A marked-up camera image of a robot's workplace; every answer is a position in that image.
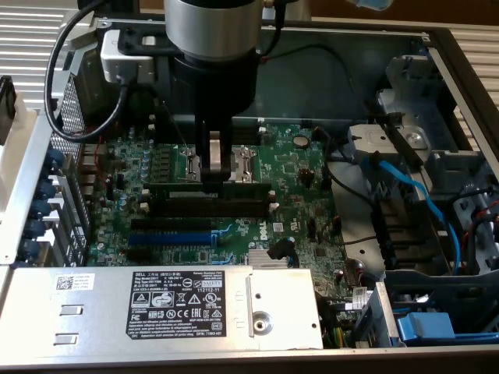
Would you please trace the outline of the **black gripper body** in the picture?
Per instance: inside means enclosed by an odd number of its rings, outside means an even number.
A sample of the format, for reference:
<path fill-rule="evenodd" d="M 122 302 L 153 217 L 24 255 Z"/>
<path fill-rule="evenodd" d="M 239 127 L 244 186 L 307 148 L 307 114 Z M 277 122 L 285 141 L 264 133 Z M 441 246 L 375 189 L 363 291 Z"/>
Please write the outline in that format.
<path fill-rule="evenodd" d="M 184 83 L 196 117 L 221 124 L 245 111 L 257 89 L 258 55 L 246 54 L 223 62 L 187 56 L 173 59 L 173 76 Z"/>

